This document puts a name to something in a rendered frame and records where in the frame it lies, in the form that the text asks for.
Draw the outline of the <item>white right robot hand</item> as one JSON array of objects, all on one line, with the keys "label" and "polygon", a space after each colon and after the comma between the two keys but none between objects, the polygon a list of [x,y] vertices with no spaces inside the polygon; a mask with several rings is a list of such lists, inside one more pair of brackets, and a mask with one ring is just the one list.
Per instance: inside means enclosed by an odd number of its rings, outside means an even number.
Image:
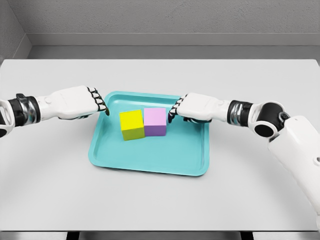
[{"label": "white right robot hand", "polygon": [[210,123],[213,119],[213,108],[217,99],[212,96],[188,93],[181,96],[169,110],[167,115],[170,124],[175,116],[183,117],[185,122],[196,124]]}]

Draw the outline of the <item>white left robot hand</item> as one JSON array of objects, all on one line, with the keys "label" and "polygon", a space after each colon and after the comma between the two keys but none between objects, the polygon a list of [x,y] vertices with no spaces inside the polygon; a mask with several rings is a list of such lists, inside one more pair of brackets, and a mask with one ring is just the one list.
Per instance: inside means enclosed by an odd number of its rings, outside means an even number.
[{"label": "white left robot hand", "polygon": [[83,119],[97,112],[110,115],[109,108],[94,87],[82,85],[66,88],[59,90],[57,97],[57,117],[60,119]]}]

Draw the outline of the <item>pink purple cube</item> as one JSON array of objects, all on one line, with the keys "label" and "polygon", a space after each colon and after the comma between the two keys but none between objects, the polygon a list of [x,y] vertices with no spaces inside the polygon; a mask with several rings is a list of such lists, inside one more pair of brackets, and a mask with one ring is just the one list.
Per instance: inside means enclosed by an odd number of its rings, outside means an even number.
[{"label": "pink purple cube", "polygon": [[143,110],[144,133],[146,137],[165,136],[167,132],[167,113],[163,107]]}]

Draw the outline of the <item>yellow cube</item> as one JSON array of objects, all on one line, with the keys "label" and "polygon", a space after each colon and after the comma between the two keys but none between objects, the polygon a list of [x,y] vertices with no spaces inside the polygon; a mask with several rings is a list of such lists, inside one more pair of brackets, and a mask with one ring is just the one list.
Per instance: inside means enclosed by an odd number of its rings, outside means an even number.
[{"label": "yellow cube", "polygon": [[120,130],[125,141],[145,137],[142,110],[132,110],[119,113]]}]

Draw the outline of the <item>teal tray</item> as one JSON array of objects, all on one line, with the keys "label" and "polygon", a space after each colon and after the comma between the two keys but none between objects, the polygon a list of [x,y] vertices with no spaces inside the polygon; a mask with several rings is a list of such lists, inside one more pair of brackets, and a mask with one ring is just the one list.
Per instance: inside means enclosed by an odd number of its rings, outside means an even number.
[{"label": "teal tray", "polygon": [[89,161],[98,167],[201,176],[209,168],[209,124],[186,122],[177,116],[165,136],[147,136],[125,141],[121,133],[121,112],[145,108],[170,110],[176,95],[113,91],[104,101],[110,115],[99,115],[88,151]]}]

